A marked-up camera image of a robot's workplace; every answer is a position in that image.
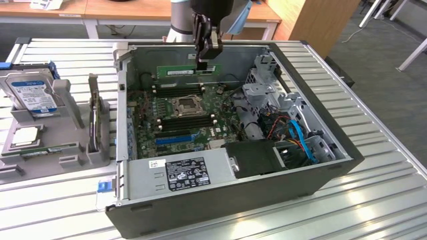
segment wooden desk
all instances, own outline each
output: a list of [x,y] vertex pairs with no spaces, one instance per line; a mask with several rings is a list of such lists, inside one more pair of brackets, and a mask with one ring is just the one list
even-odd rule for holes
[[69,0],[58,10],[37,10],[29,8],[28,2],[0,4],[0,16],[37,18],[81,18],[85,14],[88,0]]
[[[280,21],[265,3],[254,3],[244,27],[264,29],[261,39],[271,40]],[[88,38],[97,39],[97,25],[169,26],[170,0],[69,0],[60,10],[34,10],[29,3],[4,3],[0,23],[84,25]]]
[[0,23],[84,25],[86,3],[88,0],[69,0],[58,10],[30,9],[28,2],[1,3]]
[[[97,25],[170,25],[170,0],[114,2],[86,0],[84,17],[89,38],[97,39]],[[244,27],[262,28],[262,40],[271,40],[281,19],[265,3],[253,3]]]

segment motherboard chip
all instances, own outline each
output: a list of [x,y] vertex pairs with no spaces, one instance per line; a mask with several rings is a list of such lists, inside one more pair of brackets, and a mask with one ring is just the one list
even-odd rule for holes
[[200,115],[202,114],[202,108],[200,106],[200,97],[178,97],[172,99],[173,110],[177,116],[184,115]]

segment slatted metal surface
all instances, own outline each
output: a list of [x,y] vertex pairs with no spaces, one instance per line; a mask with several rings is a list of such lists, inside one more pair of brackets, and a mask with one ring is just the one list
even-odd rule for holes
[[[365,157],[343,177],[312,195],[140,239],[419,239],[427,236],[425,169],[325,63],[296,41],[277,43],[303,79]],[[21,63],[54,60],[72,83],[77,102],[89,98],[86,74],[98,74],[101,96],[110,101],[110,144],[116,135],[117,77],[112,42],[33,39]],[[296,91],[287,76],[291,90]],[[0,143],[10,124],[10,102],[0,98]],[[0,185],[0,239],[121,239],[97,212],[96,184],[114,166]]]

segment motherboard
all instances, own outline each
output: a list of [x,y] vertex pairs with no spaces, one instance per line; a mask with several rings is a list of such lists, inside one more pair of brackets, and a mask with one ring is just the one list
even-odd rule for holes
[[246,139],[233,94],[224,84],[194,84],[126,92],[132,159],[220,148]]

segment power supply label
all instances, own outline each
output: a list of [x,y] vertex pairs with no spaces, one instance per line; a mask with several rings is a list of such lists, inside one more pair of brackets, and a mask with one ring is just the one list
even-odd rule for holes
[[52,95],[45,93],[44,81],[16,81],[12,82],[12,86],[29,111],[38,114],[56,111],[57,106]]
[[166,184],[170,191],[210,184],[205,159],[196,157],[165,163]]

